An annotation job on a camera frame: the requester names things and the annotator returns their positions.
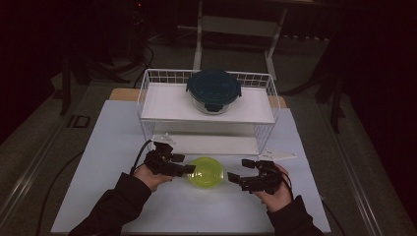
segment white wire basket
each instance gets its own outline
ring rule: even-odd
[[[145,71],[138,116],[146,140],[168,134],[184,154],[258,155],[279,117],[279,98],[270,74],[227,72],[242,88],[229,110],[208,115],[193,105],[186,85],[196,70]]]

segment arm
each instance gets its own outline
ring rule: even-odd
[[[288,172],[280,165],[276,165],[287,179]],[[284,236],[319,236],[324,235],[320,229],[313,224],[313,217],[307,213],[303,199],[298,196],[293,200],[290,189],[285,183],[281,183],[279,189],[273,194],[265,192],[254,193],[268,208],[268,217],[275,229],[275,235]]]
[[[151,192],[170,180],[172,177],[153,175],[145,165],[133,176],[122,173],[116,187],[101,196],[89,216],[69,236],[120,235],[124,224],[139,217]]]

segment cable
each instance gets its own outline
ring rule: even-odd
[[[130,171],[130,175],[133,175],[135,173],[135,170],[138,168],[138,162],[139,162],[139,158],[141,158],[142,152],[144,152],[145,147],[152,142],[152,140],[148,140],[144,143],[144,145],[142,146],[141,150],[138,153],[138,156],[136,157],[135,160],[135,164],[132,166],[131,171]]]
[[[336,216],[333,214],[333,211],[330,210],[330,208],[328,207],[328,205],[325,203],[324,200],[322,200],[323,206],[325,206],[325,208],[328,210],[328,213],[330,213],[331,217],[334,219],[334,222],[336,222],[337,226],[340,229],[340,232],[343,236],[346,236],[346,233],[344,232],[343,228],[341,227],[341,224],[339,223],[339,221],[337,220]]]
[[[119,77],[123,79],[124,77],[127,77],[127,76],[132,75],[133,73],[137,72],[139,69],[141,69],[141,66],[137,66],[135,69],[133,69],[130,72],[127,72],[126,74],[123,74],[123,75],[121,75]]]
[[[137,55],[131,60],[129,64],[116,67],[116,68],[110,68],[108,70],[116,74],[126,72],[126,71],[134,69],[135,67],[141,66],[142,60],[143,60],[142,55]]]
[[[133,4],[131,3],[131,1],[130,0],[128,0],[128,1],[126,1],[127,2],[127,5],[130,5],[130,23],[131,23],[131,26],[133,26],[134,25],[134,9],[133,9]],[[129,53],[130,53],[130,50],[131,50],[131,44],[132,44],[132,31],[131,30],[129,30],[129,36],[128,36],[128,49],[126,50],[126,58],[128,58],[129,57]]]
[[[39,214],[39,221],[37,222],[37,227],[36,227],[36,234],[35,236],[40,235],[40,226],[42,224],[42,219],[43,219],[43,213],[45,212],[45,208],[46,208],[46,203],[48,202],[48,198],[49,198],[49,194],[52,190],[52,187],[54,186],[56,180],[58,179],[58,177],[61,175],[61,173],[64,171],[65,168],[67,168],[67,166],[69,164],[71,164],[71,162],[73,162],[75,159],[77,159],[79,156],[81,156],[84,153],[84,151],[82,150],[80,153],[76,154],[74,157],[72,157],[58,172],[58,174],[55,176],[55,178],[53,179],[51,185],[49,186],[48,191],[46,192],[46,196],[43,199],[43,203],[42,203],[42,208],[40,210],[40,214]]]
[[[144,74],[144,72],[150,67],[150,64],[152,63],[152,60],[153,60],[153,55],[154,55],[154,53],[153,53],[153,50],[149,47],[149,46],[147,46],[146,45],[146,48],[150,51],[150,59],[149,59],[149,62],[148,63],[146,63],[145,61],[144,61],[144,63],[145,63],[145,68],[141,71],[141,73],[138,75],[138,77],[136,78],[136,80],[135,80],[135,83],[133,84],[133,89],[135,89],[136,88],[136,84],[138,83],[138,81],[141,79],[141,77],[142,77],[142,75]]]
[[[291,179],[289,178],[289,176],[287,174],[285,174],[284,172],[280,171],[281,174],[285,175],[285,177],[287,177],[288,182],[282,178],[283,183],[285,184],[285,186],[287,187],[287,189],[289,190],[289,194],[291,196],[291,201],[294,201],[294,194],[292,193],[292,183],[291,183]]]
[[[184,38],[184,37],[186,37],[188,35],[192,35],[192,34],[197,34],[197,28],[189,29],[188,32],[185,32],[185,33],[177,36],[176,40]],[[155,43],[155,44],[170,44],[171,43],[171,41],[164,38],[161,33],[153,35],[152,37],[150,37],[148,39],[148,42]]]

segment white table surface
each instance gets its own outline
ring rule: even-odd
[[[61,205],[53,233],[68,233],[85,217],[107,190],[112,189],[121,172],[128,173],[145,142],[134,101],[107,100],[101,110],[86,151]],[[297,154],[281,159],[290,173],[294,196],[302,195],[314,224],[330,232],[328,220],[310,170],[290,109],[280,111],[266,147]],[[184,164],[199,155],[187,155]],[[226,171],[255,176],[257,170],[241,166],[242,157],[212,156]],[[186,177],[175,178],[153,193],[141,216],[126,224],[131,234],[260,234],[271,233],[266,207],[260,200],[242,192],[226,179],[214,189],[194,187]]]

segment hand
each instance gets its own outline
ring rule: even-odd
[[[142,182],[144,182],[152,192],[156,191],[158,185],[174,179],[172,176],[161,174],[154,175],[144,164],[135,171],[134,176],[142,180]]]
[[[278,164],[275,166],[288,175],[288,171],[286,171],[282,166]],[[283,175],[283,178],[284,181],[289,183],[289,180],[285,175]],[[258,196],[262,203],[267,205],[270,212],[276,212],[292,202],[290,191],[291,190],[289,190],[288,187],[282,182],[278,190],[273,195],[265,192],[254,192],[254,195]]]

